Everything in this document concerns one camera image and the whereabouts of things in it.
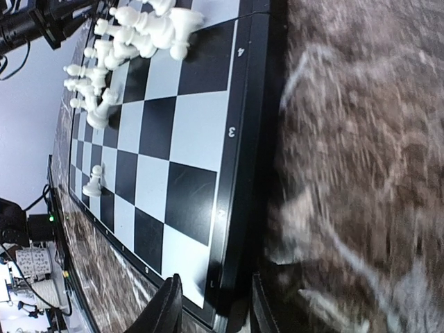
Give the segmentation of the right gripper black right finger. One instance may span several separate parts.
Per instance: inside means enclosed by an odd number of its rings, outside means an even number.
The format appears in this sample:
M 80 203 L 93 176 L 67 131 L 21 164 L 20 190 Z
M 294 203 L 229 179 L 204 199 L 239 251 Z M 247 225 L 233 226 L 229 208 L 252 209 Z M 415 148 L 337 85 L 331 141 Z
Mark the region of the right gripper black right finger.
M 270 289 L 260 273 L 252 276 L 250 297 L 251 332 L 294 332 L 291 308 Z

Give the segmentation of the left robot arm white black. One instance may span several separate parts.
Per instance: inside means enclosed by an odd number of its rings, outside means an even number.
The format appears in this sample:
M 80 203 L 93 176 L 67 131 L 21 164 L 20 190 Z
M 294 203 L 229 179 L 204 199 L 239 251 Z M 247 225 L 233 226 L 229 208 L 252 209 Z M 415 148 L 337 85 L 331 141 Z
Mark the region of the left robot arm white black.
M 8 75 L 5 81 L 17 74 L 26 64 L 31 42 L 43 37 L 56 50 L 87 20 L 96 19 L 113 1 L 21 1 L 1 2 L 1 72 L 8 66 L 7 54 L 25 45 L 24 60 Z

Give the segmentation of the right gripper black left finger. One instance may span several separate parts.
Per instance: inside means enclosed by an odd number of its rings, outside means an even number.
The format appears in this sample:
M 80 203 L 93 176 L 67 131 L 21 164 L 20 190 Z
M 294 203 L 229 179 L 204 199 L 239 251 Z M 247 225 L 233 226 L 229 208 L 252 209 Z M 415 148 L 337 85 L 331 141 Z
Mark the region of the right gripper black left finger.
M 182 331 L 182 282 L 176 273 L 157 290 L 130 333 L 172 333 Z

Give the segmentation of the black grey chessboard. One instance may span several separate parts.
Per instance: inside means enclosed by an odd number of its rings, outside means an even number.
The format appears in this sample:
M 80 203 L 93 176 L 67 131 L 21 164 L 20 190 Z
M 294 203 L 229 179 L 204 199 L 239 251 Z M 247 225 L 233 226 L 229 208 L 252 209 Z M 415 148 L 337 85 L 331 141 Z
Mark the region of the black grey chessboard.
M 178 6 L 205 16 L 187 58 L 159 50 L 115 69 L 103 130 L 75 112 L 69 193 L 152 284 L 181 277 L 183 306 L 206 332 L 235 332 L 266 223 L 287 4 Z M 94 165 L 99 197 L 82 192 Z

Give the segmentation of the white pawn f file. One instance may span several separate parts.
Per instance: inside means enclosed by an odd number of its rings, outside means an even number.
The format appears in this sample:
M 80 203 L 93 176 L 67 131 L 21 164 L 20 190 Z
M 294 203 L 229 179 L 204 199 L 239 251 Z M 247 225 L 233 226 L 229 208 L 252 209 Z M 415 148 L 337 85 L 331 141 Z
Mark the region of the white pawn f file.
M 90 173 L 89 181 L 83 185 L 82 192 L 89 197 L 99 197 L 101 195 L 101 177 L 103 168 L 101 165 L 94 165 Z

